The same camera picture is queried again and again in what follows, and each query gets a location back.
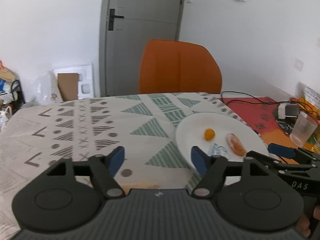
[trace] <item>plastic cup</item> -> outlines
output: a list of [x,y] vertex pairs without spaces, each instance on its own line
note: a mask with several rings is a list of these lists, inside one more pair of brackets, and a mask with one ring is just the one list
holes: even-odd
[[298,147],[303,147],[306,141],[316,130],[317,122],[305,112],[300,112],[298,119],[290,134],[291,141]]

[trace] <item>white plate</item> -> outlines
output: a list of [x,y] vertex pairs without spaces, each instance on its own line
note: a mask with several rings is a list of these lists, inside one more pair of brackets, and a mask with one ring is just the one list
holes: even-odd
[[[209,128],[213,129],[216,135],[213,140],[206,141],[204,131]],[[193,146],[198,146],[208,154],[210,147],[214,147],[216,144],[216,147],[214,147],[216,154],[220,151],[222,156],[229,158],[229,161],[243,161],[243,157],[231,151],[226,140],[227,133],[234,133],[247,152],[253,150],[269,156],[266,145],[250,127],[223,114],[197,113],[187,116],[179,123],[175,139],[178,149],[191,167],[194,167],[191,161],[191,148]]]

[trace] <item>door handle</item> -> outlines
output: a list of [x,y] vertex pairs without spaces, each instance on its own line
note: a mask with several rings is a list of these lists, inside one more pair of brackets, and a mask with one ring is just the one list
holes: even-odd
[[120,16],[120,15],[115,15],[116,10],[115,9],[110,9],[110,14],[109,14],[109,31],[113,31],[113,26],[115,23],[115,18],[118,19],[124,19],[124,16]]

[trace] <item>chair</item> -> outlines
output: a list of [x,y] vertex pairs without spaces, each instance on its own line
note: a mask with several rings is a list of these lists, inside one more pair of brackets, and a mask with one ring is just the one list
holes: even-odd
[[180,41],[148,42],[140,64],[141,94],[219,94],[221,87],[220,69],[206,48]]

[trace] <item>small orange fruit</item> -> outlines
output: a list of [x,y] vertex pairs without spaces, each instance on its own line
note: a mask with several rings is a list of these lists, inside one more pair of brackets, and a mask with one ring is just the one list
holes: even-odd
[[212,130],[212,129],[207,129],[207,130],[204,131],[204,138],[205,138],[207,141],[212,140],[215,135],[216,135],[216,133],[215,133],[214,130]]

